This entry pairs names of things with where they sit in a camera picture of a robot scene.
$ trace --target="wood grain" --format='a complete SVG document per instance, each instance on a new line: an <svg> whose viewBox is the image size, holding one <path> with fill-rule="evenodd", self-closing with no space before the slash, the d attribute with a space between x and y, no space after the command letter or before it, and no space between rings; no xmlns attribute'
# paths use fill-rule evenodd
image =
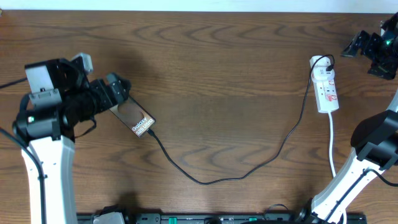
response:
<svg viewBox="0 0 398 224"><path fill-rule="evenodd" d="M116 72L155 118L169 154L202 181L242 176L272 157L299 117L309 58L336 57L340 109L335 164L363 119L383 111L397 81L367 75L366 58L338 55L360 30L378 32L377 14L6 11L0 17L0 84L25 76L24 65L92 56L90 79ZM11 131L28 83L0 90L0 125ZM177 171L156 142L137 139L109 111L76 142L77 210L121 203L135 211L262 212L299 209L331 180L328 118L313 88L302 123L280 157L246 180L200 186ZM82 133L90 123L79 124ZM29 223L29 186L20 150L0 137L0 223ZM398 182L396 168L386 172ZM396 223L398 191L375 180L349 206L369 223Z"/></svg>

